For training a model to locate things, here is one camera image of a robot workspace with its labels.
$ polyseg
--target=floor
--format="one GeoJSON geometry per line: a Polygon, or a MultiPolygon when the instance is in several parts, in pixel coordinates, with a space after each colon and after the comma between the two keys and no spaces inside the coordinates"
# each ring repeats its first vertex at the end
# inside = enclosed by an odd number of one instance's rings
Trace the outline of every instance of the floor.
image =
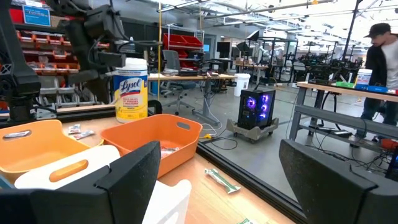
{"type": "MultiPolygon", "coordinates": [[[[227,93],[216,94],[211,104],[211,113],[214,115],[214,117],[221,121],[222,126],[213,128],[217,134],[221,133],[221,136],[225,138],[236,140],[238,145],[235,147],[234,141],[229,141],[226,139],[214,142],[213,144],[208,144],[208,146],[212,149],[216,150],[243,169],[246,169],[251,174],[260,178],[267,184],[273,186],[294,200],[296,200],[296,198],[289,186],[289,183],[287,182],[287,179],[285,178],[284,171],[279,160],[279,144],[280,140],[288,138],[290,131],[289,121],[292,117],[294,101],[296,99],[297,92],[298,89],[292,87],[276,88],[274,118],[279,118],[280,126],[274,131],[273,135],[258,140],[258,142],[254,144],[250,143],[244,137],[238,136],[237,138],[234,138],[231,132],[224,131],[228,118],[231,118],[234,121],[236,121],[238,118],[239,97],[233,95],[233,88],[229,89],[227,93]]],[[[313,106],[316,95],[316,92],[308,91],[305,104],[313,106]]],[[[160,101],[162,104],[169,103],[176,99],[177,96],[168,96],[167,98],[160,96],[160,101]]],[[[182,100],[199,110],[203,104],[203,95],[200,89],[197,88],[190,91],[188,96],[184,96],[182,100]]],[[[349,95],[338,96],[337,112],[352,116],[360,116],[363,110],[363,100],[364,99],[359,99],[358,97],[349,95]]],[[[165,107],[164,113],[174,114],[175,108],[176,106],[165,107]]],[[[333,110],[332,97],[329,97],[328,101],[325,103],[325,109],[333,110]]],[[[192,115],[192,109],[190,108],[182,106],[180,108],[180,116],[203,124],[202,135],[206,133],[215,133],[215,131],[211,130],[211,127],[205,124],[204,121],[192,115]]],[[[309,120],[310,118],[302,118],[303,123],[309,120]]],[[[375,121],[381,122],[382,117],[378,116],[375,121]]],[[[334,125],[326,123],[325,126],[333,127],[334,125]]],[[[354,131],[346,127],[344,127],[344,129],[352,132],[354,131]]],[[[347,157],[352,157],[351,150],[353,150],[352,155],[354,155],[355,159],[364,162],[369,162],[378,155],[375,152],[369,151],[367,149],[352,149],[347,143],[332,138],[326,137],[324,139],[324,136],[321,134],[317,134],[311,138],[307,136],[307,133],[308,131],[305,130],[299,131],[296,141],[302,144],[314,145],[316,147],[320,145],[320,142],[323,142],[323,149],[335,151],[347,157]]]]}

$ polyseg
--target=white lid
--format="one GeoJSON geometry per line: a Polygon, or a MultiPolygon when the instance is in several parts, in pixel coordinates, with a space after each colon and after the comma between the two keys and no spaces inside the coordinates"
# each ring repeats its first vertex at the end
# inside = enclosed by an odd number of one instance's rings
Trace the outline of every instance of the white lid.
{"type": "Polygon", "coordinates": [[[126,65],[147,65],[147,61],[142,58],[126,58],[126,65]]]}
{"type": "Polygon", "coordinates": [[[246,74],[246,73],[239,73],[239,74],[235,74],[238,78],[250,78],[250,74],[246,74]]]}
{"type": "Polygon", "coordinates": [[[359,69],[358,73],[367,73],[367,74],[372,74],[372,70],[371,69],[359,69]]]}

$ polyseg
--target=computer tower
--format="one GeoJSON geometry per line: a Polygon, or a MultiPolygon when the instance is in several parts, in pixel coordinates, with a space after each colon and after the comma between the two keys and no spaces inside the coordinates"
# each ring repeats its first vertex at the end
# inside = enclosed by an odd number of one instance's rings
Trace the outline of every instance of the computer tower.
{"type": "Polygon", "coordinates": [[[270,126],[274,102],[275,90],[242,90],[238,127],[250,130],[270,126]]]}

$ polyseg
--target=workstation desk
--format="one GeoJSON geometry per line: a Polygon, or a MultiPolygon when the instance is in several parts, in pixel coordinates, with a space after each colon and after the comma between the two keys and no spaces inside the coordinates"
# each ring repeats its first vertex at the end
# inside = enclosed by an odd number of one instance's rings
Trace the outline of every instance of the workstation desk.
{"type": "MultiPolygon", "coordinates": [[[[211,77],[202,76],[202,75],[198,75],[195,77],[181,77],[178,75],[168,76],[168,75],[163,75],[163,74],[158,74],[158,73],[151,73],[148,76],[148,80],[156,81],[159,79],[162,82],[163,81],[204,81],[205,88],[203,91],[205,93],[209,93],[211,91],[211,81],[212,80],[227,80],[227,79],[237,78],[234,75],[225,75],[225,74],[218,75],[217,73],[213,73],[213,74],[214,75],[212,75],[211,77]]],[[[193,115],[196,115],[196,116],[200,117],[201,119],[204,119],[206,122],[208,122],[210,124],[214,124],[215,126],[218,126],[220,124],[220,122],[216,121],[210,117],[209,105],[211,105],[211,103],[210,103],[211,96],[210,96],[210,94],[206,94],[205,96],[206,97],[203,98],[203,108],[202,108],[201,112],[198,112],[194,109],[194,110],[192,110],[192,113],[193,113],[193,115]]]]}
{"type": "Polygon", "coordinates": [[[243,65],[243,63],[235,63],[235,66],[256,69],[257,70],[257,80],[256,80],[257,85],[260,82],[260,71],[268,69],[267,65],[250,65],[250,64],[243,65]]]}
{"type": "Polygon", "coordinates": [[[364,147],[372,151],[376,152],[381,151],[381,148],[377,146],[374,142],[365,139],[353,138],[353,136],[351,138],[343,138],[334,134],[328,134],[326,132],[312,128],[317,126],[318,119],[322,119],[324,121],[329,121],[332,123],[340,124],[354,129],[366,130],[369,133],[374,133],[380,136],[384,136],[386,138],[398,139],[398,127],[396,126],[361,119],[360,114],[358,115],[358,117],[354,117],[354,116],[348,116],[345,114],[335,113],[332,111],[321,109],[323,95],[325,91],[354,95],[354,96],[364,96],[367,98],[374,98],[378,100],[386,100],[392,102],[398,102],[398,96],[375,93],[370,91],[342,88],[337,86],[317,85],[308,82],[298,82],[297,87],[299,87],[299,91],[297,95],[296,106],[294,108],[292,127],[290,129],[290,136],[289,136],[290,139],[295,140],[295,138],[297,137],[297,132],[301,129],[306,129],[309,130],[309,134],[316,132],[318,134],[327,135],[328,137],[335,138],[337,140],[344,141],[350,144],[354,144],[356,146],[364,147]],[[308,89],[318,90],[314,107],[304,105],[304,100],[308,89]],[[300,124],[301,115],[311,117],[310,125],[300,124]]]}
{"type": "MultiPolygon", "coordinates": [[[[96,107],[111,108],[112,106],[86,106],[82,108],[68,108],[67,110],[92,110],[96,107]]],[[[83,130],[93,130],[95,135],[83,138],[80,141],[97,146],[102,143],[100,133],[103,129],[119,125],[116,118],[100,118],[72,123],[63,123],[66,134],[68,127],[81,124],[83,130]]],[[[187,179],[192,184],[192,191],[188,204],[185,223],[239,223],[245,218],[258,223],[284,224],[293,223],[274,207],[257,197],[254,193],[232,179],[230,176],[208,162],[204,157],[195,154],[193,159],[178,166],[159,179],[162,183],[174,186],[180,180],[187,179]],[[241,189],[232,194],[227,194],[225,187],[218,184],[205,174],[205,169],[215,168],[233,185],[241,186],[241,189]]]]}

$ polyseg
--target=orange bin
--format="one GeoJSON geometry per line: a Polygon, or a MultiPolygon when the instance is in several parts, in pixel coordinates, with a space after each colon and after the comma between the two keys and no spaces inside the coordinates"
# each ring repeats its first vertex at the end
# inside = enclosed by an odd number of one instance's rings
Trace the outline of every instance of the orange bin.
{"type": "Polygon", "coordinates": [[[191,159],[196,152],[201,124],[169,114],[153,115],[145,119],[105,129],[101,133],[104,144],[117,147],[121,156],[151,141],[161,147],[178,150],[160,161],[158,178],[191,159]]]}
{"type": "Polygon", "coordinates": [[[22,174],[90,147],[63,134],[59,120],[0,129],[0,174],[14,183],[22,174]],[[27,133],[8,138],[10,134],[27,133]]]}

